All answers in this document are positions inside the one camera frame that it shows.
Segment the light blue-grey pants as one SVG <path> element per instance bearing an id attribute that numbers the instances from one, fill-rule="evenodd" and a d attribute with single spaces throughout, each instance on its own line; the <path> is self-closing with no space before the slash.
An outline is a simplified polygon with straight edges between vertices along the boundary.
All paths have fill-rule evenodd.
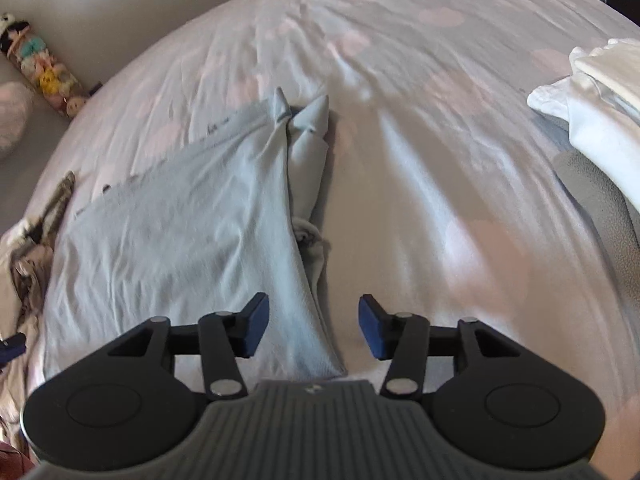
<path id="1" fill-rule="evenodd" d="M 290 107 L 276 90 L 78 210 L 55 246 L 44 376 L 148 318 L 192 324 L 239 311 L 258 292 L 269 297 L 269 322 L 245 379 L 341 376 L 311 220 L 329 121 L 326 96 Z"/>

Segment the white folded clothes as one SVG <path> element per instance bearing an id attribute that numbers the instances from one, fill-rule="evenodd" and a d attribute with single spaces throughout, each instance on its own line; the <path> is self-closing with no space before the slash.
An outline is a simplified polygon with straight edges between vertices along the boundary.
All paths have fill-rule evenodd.
<path id="1" fill-rule="evenodd" d="M 587 157 L 639 206 L 639 41 L 612 38 L 570 52 L 570 76 L 529 93 L 527 105 L 568 132 Z"/>

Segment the tan brown garment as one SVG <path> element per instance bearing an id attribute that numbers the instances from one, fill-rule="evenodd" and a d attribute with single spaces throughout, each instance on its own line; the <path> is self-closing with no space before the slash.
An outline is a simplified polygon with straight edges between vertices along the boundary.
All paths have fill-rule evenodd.
<path id="1" fill-rule="evenodd" d="M 26 244 L 14 252 L 12 280 L 21 303 L 17 325 L 41 311 L 50 281 L 53 255 L 51 246 L 41 244 Z"/>

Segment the brown striped garment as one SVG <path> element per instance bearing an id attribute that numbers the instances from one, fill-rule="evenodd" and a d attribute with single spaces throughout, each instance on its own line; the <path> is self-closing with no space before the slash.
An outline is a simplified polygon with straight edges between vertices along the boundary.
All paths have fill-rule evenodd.
<path id="1" fill-rule="evenodd" d="M 29 237 L 36 244 L 52 247 L 58 236 L 58 231 L 66 213 L 70 199 L 75 191 L 76 176 L 73 171 L 67 171 L 63 179 L 58 182 L 42 214 L 29 231 Z"/>

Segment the orange-red fuzzy garment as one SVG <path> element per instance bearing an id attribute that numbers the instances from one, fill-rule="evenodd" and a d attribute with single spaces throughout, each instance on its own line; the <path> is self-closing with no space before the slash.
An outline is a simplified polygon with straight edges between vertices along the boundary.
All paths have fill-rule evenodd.
<path id="1" fill-rule="evenodd" d="M 0 480 L 18 480 L 35 468 L 35 464 L 16 448 L 0 442 Z"/>

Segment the pink polka dot bedsheet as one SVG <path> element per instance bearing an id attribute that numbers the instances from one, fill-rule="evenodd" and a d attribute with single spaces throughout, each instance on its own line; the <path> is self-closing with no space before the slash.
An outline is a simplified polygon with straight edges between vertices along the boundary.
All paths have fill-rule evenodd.
<path id="1" fill-rule="evenodd" d="M 594 466 L 639 469 L 639 313 L 552 169 L 566 136 L 527 105 L 577 46 L 634 36 L 597 0 L 231 0 L 114 76 L 62 137 L 29 203 L 67 171 L 63 224 L 212 125 L 281 90 L 330 106 L 312 223 L 318 301 L 342 375 L 386 372 L 357 302 L 435 324 L 475 316 L 590 385 L 606 411 Z"/>

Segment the grey folded garment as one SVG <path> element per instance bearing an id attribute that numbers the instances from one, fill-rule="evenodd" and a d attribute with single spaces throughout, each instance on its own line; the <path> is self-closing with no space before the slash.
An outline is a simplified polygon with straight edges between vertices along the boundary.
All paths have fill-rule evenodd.
<path id="1" fill-rule="evenodd" d="M 596 230 L 620 296 L 638 308 L 638 212 L 610 178 L 578 151 L 556 155 L 552 167 Z"/>

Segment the clear tube of plush toys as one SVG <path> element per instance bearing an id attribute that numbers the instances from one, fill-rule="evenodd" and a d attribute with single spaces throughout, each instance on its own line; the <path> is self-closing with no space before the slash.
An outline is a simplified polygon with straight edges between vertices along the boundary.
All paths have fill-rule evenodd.
<path id="1" fill-rule="evenodd" d="M 74 119 L 87 104 L 89 93 L 32 25 L 21 33 L 5 57 L 66 118 Z"/>

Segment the panda plush toy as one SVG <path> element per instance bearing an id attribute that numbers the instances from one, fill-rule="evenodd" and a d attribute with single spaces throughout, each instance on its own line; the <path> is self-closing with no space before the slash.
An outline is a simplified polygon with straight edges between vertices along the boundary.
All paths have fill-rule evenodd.
<path id="1" fill-rule="evenodd" d="M 2 13 L 0 16 L 0 51 L 3 55 L 8 55 L 14 42 L 24 32 L 29 29 L 29 22 L 18 20 L 11 13 Z"/>

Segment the dark wall socket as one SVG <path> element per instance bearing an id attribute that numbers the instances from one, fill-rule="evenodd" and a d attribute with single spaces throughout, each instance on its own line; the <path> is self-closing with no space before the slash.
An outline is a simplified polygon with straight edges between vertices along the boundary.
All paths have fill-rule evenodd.
<path id="1" fill-rule="evenodd" d="M 103 84 L 101 81 L 97 82 L 89 91 L 89 96 L 94 96 L 96 94 L 96 92 L 98 92 L 101 88 L 103 87 Z"/>

